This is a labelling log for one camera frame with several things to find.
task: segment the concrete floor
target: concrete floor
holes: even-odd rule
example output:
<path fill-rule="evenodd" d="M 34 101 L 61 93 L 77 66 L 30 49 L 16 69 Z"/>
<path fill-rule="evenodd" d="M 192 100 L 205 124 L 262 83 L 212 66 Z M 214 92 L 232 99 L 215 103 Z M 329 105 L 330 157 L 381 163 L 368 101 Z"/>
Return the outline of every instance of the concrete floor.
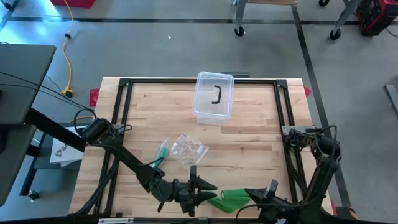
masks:
<path fill-rule="evenodd" d="M 341 0 L 331 1 L 325 8 L 317 1 L 299 1 L 297 6 L 301 20 L 307 21 L 335 20 L 343 8 Z M 110 19 L 234 19 L 235 12 L 229 0 L 96 0 L 91 9 L 72 10 L 79 18 Z M 0 41 L 57 46 L 47 75 L 63 88 L 68 68 L 62 43 L 70 22 L 21 20 L 69 17 L 67 9 L 54 7 L 48 0 L 21 0 L 12 15 L 0 7 L 0 17 L 4 15 L 9 20 L 0 27 Z M 290 6 L 258 4 L 248 4 L 244 18 L 294 20 Z M 202 70 L 302 78 L 307 87 L 314 88 L 296 25 L 244 24 L 244 28 L 246 34 L 239 38 L 233 33 L 233 24 L 223 23 L 76 22 L 67 47 L 73 66 L 73 100 L 88 105 L 89 90 L 98 88 L 105 76 L 195 77 Z M 394 170 L 398 158 L 398 117 L 383 86 L 398 75 L 394 50 L 398 39 L 386 31 L 378 37 L 363 37 L 358 26 L 344 26 L 341 38 L 332 42 L 328 39 L 332 26 L 302 28 L 320 89 L 308 98 L 313 122 L 320 125 L 315 98 L 321 96 L 328 122 L 338 126 L 341 166 L 352 206 L 360 219 L 396 222 L 398 173 L 389 171 Z M 398 34 L 397 26 L 389 29 Z M 48 79 L 44 85 L 56 89 Z M 34 108 L 58 122 L 69 121 L 77 111 L 41 93 Z M 29 162 L 26 158 L 5 206 L 0 208 L 0 220 L 67 214 L 77 171 L 39 171 L 32 188 L 43 197 L 30 203 L 17 195 Z M 330 193 L 338 204 L 335 184 Z"/>

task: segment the red equipment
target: red equipment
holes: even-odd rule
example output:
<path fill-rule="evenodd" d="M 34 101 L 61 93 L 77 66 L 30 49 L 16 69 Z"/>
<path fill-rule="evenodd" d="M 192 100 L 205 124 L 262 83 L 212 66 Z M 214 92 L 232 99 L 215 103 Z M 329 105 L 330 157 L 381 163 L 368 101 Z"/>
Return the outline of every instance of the red equipment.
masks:
<path fill-rule="evenodd" d="M 363 0 L 356 12 L 362 35 L 379 35 L 398 16 L 398 1 Z"/>
<path fill-rule="evenodd" d="M 67 3 L 70 7 L 91 8 L 94 4 L 94 1 L 95 0 L 67 0 Z M 66 6 L 65 1 L 63 0 L 50 0 L 50 2 L 58 6 Z"/>

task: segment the green object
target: green object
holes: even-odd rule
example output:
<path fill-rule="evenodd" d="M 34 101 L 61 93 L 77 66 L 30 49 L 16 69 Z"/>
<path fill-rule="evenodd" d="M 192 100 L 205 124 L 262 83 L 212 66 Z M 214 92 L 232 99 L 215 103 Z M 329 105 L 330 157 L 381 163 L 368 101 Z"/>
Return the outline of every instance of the green object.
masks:
<path fill-rule="evenodd" d="M 155 156 L 155 160 L 157 160 L 157 159 L 159 159 L 159 158 L 161 158 L 161 157 L 163 157 L 164 159 L 159 160 L 159 161 L 157 161 L 157 162 L 151 164 L 151 166 L 152 166 L 153 168 L 157 168 L 158 166 L 160 166 L 160 164 L 166 159 L 167 155 L 169 154 L 169 147 L 168 147 L 168 145 L 167 145 L 167 143 L 168 143 L 167 140 L 169 140 L 169 138 L 167 138 L 167 139 L 162 143 L 162 145 L 160 145 L 159 151 L 157 151 L 157 154 L 156 154 L 156 156 Z"/>
<path fill-rule="evenodd" d="M 212 206 L 225 213 L 233 213 L 234 210 L 244 207 L 249 201 L 249 194 L 244 189 L 223 190 L 221 191 L 221 198 L 215 197 L 208 200 Z"/>

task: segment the yellow extension cord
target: yellow extension cord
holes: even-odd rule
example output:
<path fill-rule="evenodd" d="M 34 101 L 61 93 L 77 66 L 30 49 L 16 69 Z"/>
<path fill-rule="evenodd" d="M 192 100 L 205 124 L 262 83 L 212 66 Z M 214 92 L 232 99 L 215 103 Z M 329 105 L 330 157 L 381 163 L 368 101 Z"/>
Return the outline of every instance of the yellow extension cord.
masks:
<path fill-rule="evenodd" d="M 93 117 L 92 116 L 81 116 L 81 117 L 78 117 L 76 120 L 80 120 L 80 119 L 93 119 Z"/>
<path fill-rule="evenodd" d="M 70 34 L 72 33 L 72 29 L 73 29 L 73 14 L 72 14 L 72 10 L 70 10 L 70 7 L 69 7 L 69 4 L 68 4 L 67 0 L 63 0 L 63 1 L 67 5 L 70 17 L 72 19 L 72 23 L 70 24 L 69 31 L 65 34 L 65 40 L 63 41 L 63 45 L 62 45 L 62 54 L 65 57 L 65 60 L 67 61 L 68 66 L 69 66 L 69 81 L 68 81 L 68 84 L 66 85 L 65 89 L 62 90 L 61 93 L 64 94 L 65 96 L 71 98 L 73 96 L 73 90 L 70 88 L 70 85 L 71 85 L 71 82 L 72 82 L 72 65 L 70 64 L 69 58 L 68 58 L 68 56 L 65 53 L 65 47 L 67 46 L 67 40 L 70 38 Z"/>

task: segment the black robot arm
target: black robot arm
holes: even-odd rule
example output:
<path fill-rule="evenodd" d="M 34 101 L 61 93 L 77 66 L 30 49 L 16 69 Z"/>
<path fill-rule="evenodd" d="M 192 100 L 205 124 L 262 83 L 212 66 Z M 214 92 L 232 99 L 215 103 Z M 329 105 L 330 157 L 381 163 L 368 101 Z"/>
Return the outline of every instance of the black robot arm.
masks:
<path fill-rule="evenodd" d="M 181 205 L 183 213 L 194 217 L 195 206 L 217 196 L 215 193 L 202 191 L 217 190 L 217 187 L 197 176 L 196 166 L 191 166 L 190 180 L 187 183 L 181 183 L 177 179 L 174 179 L 173 182 L 163 180 L 165 173 L 159 168 L 143 164 L 131 154 L 122 145 L 123 137 L 118 129 L 106 119 L 96 118 L 78 133 L 88 144 L 103 147 L 128 166 L 136 174 L 142 187 L 160 202 L 158 212 L 161 211 L 165 202 L 174 200 Z"/>
<path fill-rule="evenodd" d="M 292 204 L 275 196 L 278 182 L 272 180 L 267 189 L 245 189 L 250 198 L 261 209 L 259 220 L 264 224 L 274 224 L 285 220 L 285 224 L 376 224 L 362 220 L 350 220 L 330 215 L 322 209 L 322 201 L 340 160 L 340 143 L 321 134 L 321 129 L 308 129 L 305 132 L 291 129 L 284 139 L 291 147 L 309 147 L 315 157 L 317 168 L 307 187 L 304 198 Z"/>

